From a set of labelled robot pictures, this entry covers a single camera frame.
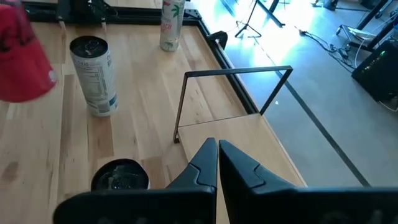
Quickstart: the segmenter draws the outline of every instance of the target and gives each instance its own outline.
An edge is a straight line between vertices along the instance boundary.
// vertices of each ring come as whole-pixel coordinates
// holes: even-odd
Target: metal rod
[[[394,21],[389,22],[373,39],[370,43],[367,44],[367,48],[372,49],[376,46],[377,43],[380,42],[393,28],[394,28]]]
[[[180,124],[182,105],[184,103],[185,90],[187,89],[187,82],[188,82],[188,75],[187,75],[187,73],[185,73],[184,79],[182,81],[182,89],[181,89],[181,95],[180,95],[180,103],[178,104],[177,119],[175,120],[175,126],[174,126],[174,133],[173,133],[174,143],[180,142],[180,140],[177,139],[177,133],[178,133],[178,126]]]
[[[377,4],[372,11],[361,21],[360,24],[356,27],[361,30],[365,28],[365,26],[373,19],[373,17],[380,11],[380,9],[388,2],[388,0],[381,0],[379,4]]]
[[[228,68],[228,69],[216,69],[216,70],[204,70],[204,71],[192,71],[187,72],[188,78],[192,77],[207,77],[215,75],[231,75],[231,74],[244,74],[244,73],[256,73],[256,72],[274,72],[281,70],[293,70],[291,66],[273,66],[273,67],[257,67],[257,68]]]
[[[276,85],[276,87],[274,88],[274,90],[272,91],[271,95],[268,97],[268,100],[266,101],[266,103],[264,103],[264,106],[261,108],[260,110],[260,114],[263,115],[264,112],[266,112],[266,109],[268,108],[268,106],[272,103],[272,100],[274,100],[276,94],[278,94],[279,90],[282,88],[282,86],[285,84],[287,78],[290,76],[290,74],[292,73],[293,69],[287,69],[286,72],[284,73],[284,75],[282,76],[282,78],[279,80],[278,84]]]
[[[259,2],[260,7],[266,12],[266,14],[275,22],[277,26],[282,28],[285,24],[281,23],[281,21],[276,18],[274,13],[272,13],[262,2]]]
[[[276,6],[278,5],[278,3],[279,3],[279,0],[273,0],[271,6],[269,7],[269,11],[272,12],[272,13],[274,13],[274,11],[275,11]]]

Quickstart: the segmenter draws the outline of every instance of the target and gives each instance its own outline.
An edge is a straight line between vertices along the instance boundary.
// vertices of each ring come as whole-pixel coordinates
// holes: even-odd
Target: floor
[[[359,11],[312,7],[305,1],[278,4],[275,15],[287,25],[281,29],[257,6],[250,25],[262,37],[247,30],[235,38],[235,21],[247,18],[250,1],[208,0],[196,2],[211,31],[229,34],[226,53],[235,67],[291,65],[284,86],[266,118],[310,186],[393,186],[398,184],[398,115],[376,103],[352,78],[351,72],[331,58],[299,29],[320,36],[337,47],[344,34],[340,24],[356,26],[366,8],[340,1],[338,6]],[[365,28],[377,32],[383,20],[373,19]],[[357,49],[352,49],[354,61]],[[360,51],[358,64],[369,55]],[[277,73],[241,75],[248,92],[261,106],[279,80]]]

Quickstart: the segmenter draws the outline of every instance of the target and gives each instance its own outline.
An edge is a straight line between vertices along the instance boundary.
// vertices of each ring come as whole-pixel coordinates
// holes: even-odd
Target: white can
[[[118,97],[108,43],[83,36],[73,40],[69,49],[89,111],[99,117],[111,115],[118,108]]]
[[[165,51],[176,51],[179,46],[184,7],[185,0],[163,0],[160,47]]]

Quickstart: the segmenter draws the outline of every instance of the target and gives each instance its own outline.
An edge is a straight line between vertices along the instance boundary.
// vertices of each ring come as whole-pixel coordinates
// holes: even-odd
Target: black metal frame
[[[281,22],[279,21],[279,19],[276,18],[276,16],[274,15],[274,11],[275,11],[275,9],[276,9],[276,6],[277,6],[278,3],[279,3],[279,0],[273,0],[273,2],[272,2],[272,4],[271,4],[271,6],[270,6],[269,9],[268,9],[268,8],[264,5],[264,3],[262,3],[260,0],[257,0],[257,1],[259,1],[259,5],[260,5],[260,7],[262,8],[262,10],[264,10],[264,11],[267,13],[267,15],[275,22],[275,24],[276,24],[277,26],[279,26],[280,28],[282,28],[284,25],[286,25],[286,24],[284,24],[284,23],[281,23]]]
[[[259,113],[259,114],[263,115],[264,112],[266,111],[266,109],[268,108],[268,106],[272,103],[272,100],[274,100],[276,94],[278,94],[279,90],[285,84],[287,78],[293,72],[293,68],[291,66],[274,66],[274,67],[258,67],[258,68],[230,68],[230,69],[185,72],[184,79],[182,82],[180,103],[178,104],[177,119],[175,120],[175,126],[174,126],[174,133],[173,133],[174,143],[180,142],[180,140],[177,138],[177,134],[178,134],[178,128],[179,128],[179,124],[180,124],[182,106],[183,106],[184,97],[185,97],[185,90],[187,89],[188,78],[209,77],[209,76],[218,76],[218,75],[225,75],[227,77],[230,77],[235,74],[245,74],[245,73],[253,74],[253,73],[257,73],[257,72],[274,72],[274,71],[281,71],[281,70],[282,71],[285,70],[285,73],[280,78],[278,84],[276,85],[276,87],[274,88],[274,90],[272,91],[270,96],[268,97],[267,101],[264,103],[264,106],[262,106],[260,111],[258,111],[257,107],[255,107],[255,110],[256,110],[255,113]]]
[[[369,12],[369,14],[358,24],[356,29],[362,30],[365,28],[365,26],[370,22],[370,20],[373,19],[373,17],[379,12],[379,10],[388,2],[388,0],[380,0],[380,2],[377,4],[375,8],[372,9],[372,11]],[[349,45],[353,47],[361,47],[361,49],[366,50],[368,52],[373,52],[373,47],[376,46],[380,40],[382,40],[393,28],[394,28],[394,21],[390,21],[387,23],[385,27],[373,38],[372,41],[370,41],[368,44],[362,44],[361,41],[358,40],[356,37],[354,37],[353,34],[349,32],[349,26],[347,25],[340,25],[339,28],[336,31],[336,35],[340,33],[341,30],[344,31],[346,34],[348,40],[349,40]]]
[[[258,2],[258,1],[259,1],[259,0],[254,0],[254,6],[253,6],[253,9],[252,9],[251,12],[250,12],[250,16],[249,16],[247,22],[236,21],[236,25],[237,25],[237,26],[239,26],[239,24],[243,24],[243,27],[238,31],[238,33],[235,34],[235,37],[238,37],[238,35],[241,34],[241,33],[242,33],[244,30],[246,30],[247,28],[250,28],[250,29],[252,29],[254,32],[256,32],[257,35],[258,35],[257,37],[262,37],[262,35],[261,35],[255,28],[253,28],[253,27],[251,27],[251,26],[249,25],[251,16],[253,16],[253,13],[254,13],[254,10],[255,10],[255,8],[256,8],[256,6],[257,6],[257,2]]]
[[[26,13],[32,22],[53,22],[61,23],[75,23],[75,24],[86,24],[85,21],[81,21],[81,18],[73,17],[70,9],[69,2],[78,0],[60,0],[58,4],[54,3],[42,3],[42,2],[23,2]],[[136,24],[136,25],[155,25],[159,26],[161,23],[162,10],[161,9],[145,9],[135,7],[113,7],[113,10],[117,14],[108,16],[105,13],[103,17],[98,21],[99,23],[108,24]],[[184,74],[182,92],[180,97],[180,103],[178,106],[178,114],[175,122],[174,129],[174,142],[178,143],[177,132],[178,124],[180,122],[183,98],[185,95],[185,89],[187,87],[187,80],[191,77],[206,77],[213,75],[226,75],[230,82],[233,90],[241,101],[247,114],[260,113],[264,114],[267,107],[271,104],[276,94],[282,88],[289,75],[292,73],[293,68],[290,66],[279,66],[279,67],[261,67],[261,68],[233,68],[229,64],[229,60],[223,53],[228,40],[227,33],[223,31],[211,34],[207,29],[205,23],[201,19],[201,15],[197,10],[186,9],[183,15],[183,26],[197,26],[203,38],[206,40],[210,50],[212,51],[215,59],[219,63],[220,70],[207,70],[207,71],[195,71],[186,72]],[[261,108],[260,112],[257,106],[252,101],[251,97],[247,93],[245,87],[238,78],[239,73],[256,73],[256,72],[273,72],[285,70],[285,74],[280,79],[279,83],[272,91],[270,97]]]

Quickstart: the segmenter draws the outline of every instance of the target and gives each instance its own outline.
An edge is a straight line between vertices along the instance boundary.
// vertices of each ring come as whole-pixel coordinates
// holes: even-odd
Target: wood grain
[[[225,139],[265,168],[297,186],[305,182],[271,127],[260,114],[183,126],[178,129],[187,159],[197,153],[206,138]],[[229,223],[220,175],[218,175],[217,223]]]
[[[159,48],[159,26],[32,27],[56,71],[49,94],[27,103],[0,103],[0,217],[2,223],[51,223],[58,203],[90,189],[94,173],[119,158],[148,171],[153,188],[166,187],[187,165],[172,141],[183,74],[218,64],[196,27],[184,27],[184,44]],[[116,69],[119,109],[94,118],[86,108],[68,51],[80,35],[107,40]],[[245,114],[224,78],[189,81],[183,123]]]

